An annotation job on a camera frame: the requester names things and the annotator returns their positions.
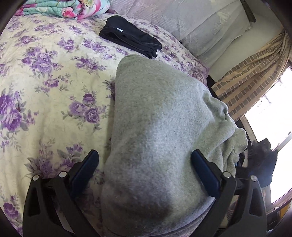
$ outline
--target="dark clothing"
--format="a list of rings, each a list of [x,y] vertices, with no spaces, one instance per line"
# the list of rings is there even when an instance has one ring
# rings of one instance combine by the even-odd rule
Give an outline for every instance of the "dark clothing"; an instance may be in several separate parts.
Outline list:
[[[148,58],[157,57],[156,51],[162,49],[157,39],[139,30],[120,16],[108,18],[99,36],[144,54]]]

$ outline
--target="curtain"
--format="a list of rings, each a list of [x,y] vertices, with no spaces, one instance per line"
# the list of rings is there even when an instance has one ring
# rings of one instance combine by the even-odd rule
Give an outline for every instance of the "curtain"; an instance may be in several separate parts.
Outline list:
[[[276,83],[290,53],[291,41],[282,30],[212,86],[219,99],[227,104],[234,121],[239,120]]]

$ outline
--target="floral bedsheet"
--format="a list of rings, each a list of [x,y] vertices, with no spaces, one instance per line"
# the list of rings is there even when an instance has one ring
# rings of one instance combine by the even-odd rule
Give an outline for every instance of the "floral bedsheet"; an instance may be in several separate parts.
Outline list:
[[[110,16],[14,16],[0,37],[0,207],[21,234],[32,176],[68,171],[95,149],[99,166],[78,205],[102,235],[99,195],[110,153],[116,69],[123,57],[139,54],[98,36]],[[162,43],[155,60],[206,84],[208,69],[172,35],[125,18]]]

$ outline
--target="white wall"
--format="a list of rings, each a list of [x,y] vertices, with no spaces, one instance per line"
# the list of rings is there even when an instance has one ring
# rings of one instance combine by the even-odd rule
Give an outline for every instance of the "white wall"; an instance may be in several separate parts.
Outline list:
[[[235,39],[210,68],[210,76],[218,81],[230,69],[256,53],[281,30],[281,23],[261,0],[246,0],[257,22]]]

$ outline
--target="striped curtain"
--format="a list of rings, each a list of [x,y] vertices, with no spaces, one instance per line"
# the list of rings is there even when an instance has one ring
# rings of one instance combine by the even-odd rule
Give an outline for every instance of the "striped curtain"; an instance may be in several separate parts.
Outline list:
[[[291,53],[291,41],[285,30],[257,53],[232,68],[212,89],[227,104],[229,115],[239,120],[283,73]]]

